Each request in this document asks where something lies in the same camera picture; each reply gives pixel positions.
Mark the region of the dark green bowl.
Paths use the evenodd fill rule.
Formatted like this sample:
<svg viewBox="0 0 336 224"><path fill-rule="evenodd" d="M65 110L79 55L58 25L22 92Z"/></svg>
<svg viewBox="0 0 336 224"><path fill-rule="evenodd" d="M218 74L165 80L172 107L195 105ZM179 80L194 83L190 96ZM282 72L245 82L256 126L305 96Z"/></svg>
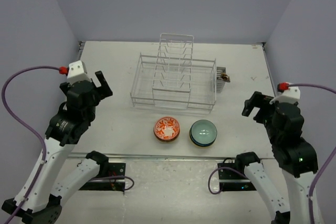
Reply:
<svg viewBox="0 0 336 224"><path fill-rule="evenodd" d="M190 128L190 136L197 141L205 143L216 140L217 128L209 120L198 120Z"/></svg>

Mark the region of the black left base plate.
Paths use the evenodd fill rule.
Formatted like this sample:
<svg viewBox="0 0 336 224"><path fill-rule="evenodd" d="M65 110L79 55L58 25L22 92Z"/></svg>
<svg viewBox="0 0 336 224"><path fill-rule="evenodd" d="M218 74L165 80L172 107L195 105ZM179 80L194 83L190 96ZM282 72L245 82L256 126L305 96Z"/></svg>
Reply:
<svg viewBox="0 0 336 224"><path fill-rule="evenodd" d="M97 175L97 178L111 177L111 176L124 176L126 170L126 163L109 163L108 170L102 174ZM80 191L121 191L126 189L125 179L103 179L94 180L85 183L79 190Z"/></svg>

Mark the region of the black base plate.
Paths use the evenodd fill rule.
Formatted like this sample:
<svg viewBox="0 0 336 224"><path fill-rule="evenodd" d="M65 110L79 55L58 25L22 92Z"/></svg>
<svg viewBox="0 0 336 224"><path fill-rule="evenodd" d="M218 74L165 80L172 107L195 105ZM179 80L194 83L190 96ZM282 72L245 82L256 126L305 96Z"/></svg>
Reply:
<svg viewBox="0 0 336 224"><path fill-rule="evenodd" d="M232 170L219 170L218 178L220 191L256 191L249 179L245 179Z"/></svg>
<svg viewBox="0 0 336 224"><path fill-rule="evenodd" d="M126 163L109 163L108 170L102 174L97 175L97 178L111 177L111 176L124 176L126 170ZM94 180L85 183L79 190L80 191L121 191L126 189L125 179L103 179Z"/></svg>

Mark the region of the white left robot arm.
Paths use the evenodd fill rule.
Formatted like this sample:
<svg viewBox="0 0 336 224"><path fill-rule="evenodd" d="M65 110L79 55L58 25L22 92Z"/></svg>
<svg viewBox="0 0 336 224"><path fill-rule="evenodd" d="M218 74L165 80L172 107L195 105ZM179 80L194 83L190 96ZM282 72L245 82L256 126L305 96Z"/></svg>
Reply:
<svg viewBox="0 0 336 224"><path fill-rule="evenodd" d="M66 159L94 121L96 107L113 95L101 71L95 73L100 86L96 86L83 70L72 73L69 69L60 69L59 72L67 75L67 81L60 84L66 100L50 119L45 137L17 115L12 115L39 138L42 150L21 191L2 204L2 210L9 214L7 223L14 217L19 217L23 223L55 223L62 207L76 191L87 182L108 175L108 158L92 151L63 181L56 181Z"/></svg>

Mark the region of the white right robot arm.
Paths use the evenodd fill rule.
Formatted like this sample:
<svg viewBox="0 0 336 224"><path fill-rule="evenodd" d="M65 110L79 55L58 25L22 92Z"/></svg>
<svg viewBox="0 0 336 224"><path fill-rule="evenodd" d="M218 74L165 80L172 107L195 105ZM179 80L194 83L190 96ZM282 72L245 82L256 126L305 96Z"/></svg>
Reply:
<svg viewBox="0 0 336 224"><path fill-rule="evenodd" d="M271 97L254 92L245 101L243 116L258 108L254 120L267 132L275 160L286 182L284 200L254 152L236 156L234 172L251 181L265 203L272 223L322 223L314 185L319 172L315 149L301 135L304 118L298 108L300 90L290 87Z"/></svg>

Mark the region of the orange leaf pattern bowl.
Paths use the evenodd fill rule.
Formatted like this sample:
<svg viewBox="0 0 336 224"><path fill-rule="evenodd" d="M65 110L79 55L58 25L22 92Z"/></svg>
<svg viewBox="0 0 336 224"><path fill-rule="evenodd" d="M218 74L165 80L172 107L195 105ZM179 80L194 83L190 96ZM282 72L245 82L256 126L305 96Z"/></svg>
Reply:
<svg viewBox="0 0 336 224"><path fill-rule="evenodd" d="M154 135L162 139L175 138L179 136L180 131L181 127L178 120L171 116L158 119L153 127Z"/></svg>

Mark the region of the aluminium table edge rail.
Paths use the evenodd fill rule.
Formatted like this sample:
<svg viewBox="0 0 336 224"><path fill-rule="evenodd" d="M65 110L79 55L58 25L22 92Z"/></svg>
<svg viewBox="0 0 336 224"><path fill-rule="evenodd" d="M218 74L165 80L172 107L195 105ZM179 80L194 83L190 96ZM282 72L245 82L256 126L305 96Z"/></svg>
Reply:
<svg viewBox="0 0 336 224"><path fill-rule="evenodd" d="M53 140L57 145L64 147L76 145L81 135L90 124L87 120L86 106L83 94L87 83L86 69L83 63L73 62L66 68L67 81L60 84L60 89L66 96L58 112L53 116L46 130L46 140Z"/></svg>

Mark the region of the blue triangle pattern bowl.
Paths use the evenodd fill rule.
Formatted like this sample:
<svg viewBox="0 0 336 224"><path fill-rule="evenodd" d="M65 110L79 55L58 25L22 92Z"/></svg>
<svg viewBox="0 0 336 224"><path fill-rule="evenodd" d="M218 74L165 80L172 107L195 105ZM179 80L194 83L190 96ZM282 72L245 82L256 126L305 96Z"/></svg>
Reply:
<svg viewBox="0 0 336 224"><path fill-rule="evenodd" d="M202 143L202 142L200 142L200 141L195 140L194 138L191 138L191 141L192 141L192 143L195 143L195 144L197 144L197 145L203 145L203 146L205 146L205 145L212 145L212 144L215 143L215 140L211 140L210 142L207 141L207 142L205 142L205 143Z"/></svg>

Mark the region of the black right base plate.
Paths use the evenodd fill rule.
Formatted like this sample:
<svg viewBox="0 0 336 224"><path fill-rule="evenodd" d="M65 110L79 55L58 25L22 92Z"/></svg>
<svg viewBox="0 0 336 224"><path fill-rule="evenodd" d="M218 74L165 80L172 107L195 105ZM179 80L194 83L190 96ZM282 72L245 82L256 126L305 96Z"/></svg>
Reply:
<svg viewBox="0 0 336 224"><path fill-rule="evenodd" d="M249 179L245 179L232 170L219 170L218 178L220 191L256 191Z"/></svg>

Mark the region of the black leaf pattern bowl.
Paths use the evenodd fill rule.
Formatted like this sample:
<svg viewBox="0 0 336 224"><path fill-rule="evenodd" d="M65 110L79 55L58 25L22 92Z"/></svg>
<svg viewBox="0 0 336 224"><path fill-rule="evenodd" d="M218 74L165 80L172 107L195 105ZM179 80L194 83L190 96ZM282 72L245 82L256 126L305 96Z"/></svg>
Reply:
<svg viewBox="0 0 336 224"><path fill-rule="evenodd" d="M178 136L175 137L175 138L172 138L172 139L162 139L162 138L159 138L157 136L155 138L162 143L171 143L171 142L174 142L175 140L177 140Z"/></svg>

